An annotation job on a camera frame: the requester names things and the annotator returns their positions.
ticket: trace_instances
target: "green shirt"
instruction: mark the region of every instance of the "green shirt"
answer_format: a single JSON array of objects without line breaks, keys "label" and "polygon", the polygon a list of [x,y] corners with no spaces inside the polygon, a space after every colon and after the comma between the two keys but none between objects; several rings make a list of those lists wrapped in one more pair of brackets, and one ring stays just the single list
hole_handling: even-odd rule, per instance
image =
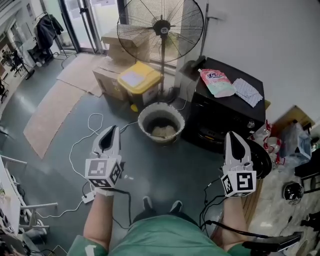
[{"label": "green shirt", "polygon": [[[68,256],[106,256],[100,244],[78,235]],[[194,224],[172,215],[137,221],[109,256],[249,256],[240,244],[228,253],[216,246]]]}]

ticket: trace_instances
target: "fan grille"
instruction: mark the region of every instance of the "fan grille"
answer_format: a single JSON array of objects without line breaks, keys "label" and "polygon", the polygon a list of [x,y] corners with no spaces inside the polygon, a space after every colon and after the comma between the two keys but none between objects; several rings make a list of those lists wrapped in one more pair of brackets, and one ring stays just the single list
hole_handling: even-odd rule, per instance
[{"label": "fan grille", "polygon": [[204,17],[194,0],[131,0],[117,24],[123,48],[140,61],[148,62],[150,57],[160,60],[162,39],[153,26],[161,18],[170,23],[164,62],[186,55],[200,40]]}]

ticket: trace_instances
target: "white bucket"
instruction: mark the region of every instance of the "white bucket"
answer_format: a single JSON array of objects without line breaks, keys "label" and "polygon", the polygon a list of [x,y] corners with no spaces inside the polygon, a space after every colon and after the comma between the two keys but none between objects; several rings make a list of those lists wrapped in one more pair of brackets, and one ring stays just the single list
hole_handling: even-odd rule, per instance
[{"label": "white bucket", "polygon": [[[185,128],[185,119],[173,106],[158,102],[147,106],[138,117],[141,130],[157,143],[169,143],[175,141]],[[153,136],[155,127],[172,126],[175,133],[169,136]]]}]

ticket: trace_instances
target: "fan hub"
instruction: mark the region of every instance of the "fan hub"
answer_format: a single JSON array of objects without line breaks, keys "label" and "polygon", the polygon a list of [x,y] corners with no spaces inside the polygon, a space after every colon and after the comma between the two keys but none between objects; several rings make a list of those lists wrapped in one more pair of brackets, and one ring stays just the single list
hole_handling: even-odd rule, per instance
[{"label": "fan hub", "polygon": [[170,22],[164,19],[157,20],[153,25],[153,30],[157,36],[166,36],[170,30]]}]

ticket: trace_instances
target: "detergent pouch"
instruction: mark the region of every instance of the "detergent pouch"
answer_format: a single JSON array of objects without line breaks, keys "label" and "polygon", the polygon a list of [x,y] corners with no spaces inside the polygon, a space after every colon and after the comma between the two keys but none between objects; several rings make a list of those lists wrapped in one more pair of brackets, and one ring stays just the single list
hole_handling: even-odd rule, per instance
[{"label": "detergent pouch", "polygon": [[227,76],[219,70],[202,69],[200,70],[200,76],[210,93],[216,98],[228,97],[236,92]]}]

